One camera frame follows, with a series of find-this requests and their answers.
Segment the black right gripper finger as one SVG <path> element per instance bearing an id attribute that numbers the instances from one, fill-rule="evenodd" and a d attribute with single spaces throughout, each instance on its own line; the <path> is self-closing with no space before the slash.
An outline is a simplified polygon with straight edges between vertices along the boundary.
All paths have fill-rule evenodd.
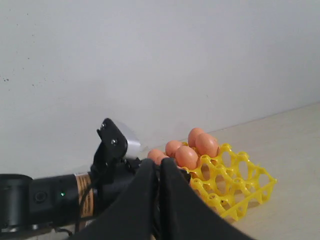
<path id="1" fill-rule="evenodd" d="M 159 209 L 163 240 L 252 239 L 213 212 L 170 158 L 160 165 Z"/>

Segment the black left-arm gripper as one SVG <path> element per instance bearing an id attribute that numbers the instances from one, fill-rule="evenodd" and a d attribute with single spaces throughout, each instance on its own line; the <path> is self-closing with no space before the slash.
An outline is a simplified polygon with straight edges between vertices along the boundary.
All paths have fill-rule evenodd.
<path id="1" fill-rule="evenodd" d="M 110 156 L 106 146 L 100 143 L 89 172 L 91 182 L 94 183 L 93 214 L 104 212 L 89 226 L 69 237 L 70 240 L 152 238 L 157 195 L 155 163 L 137 157 L 117 159 L 115 164 L 110 165 L 106 162 Z"/>

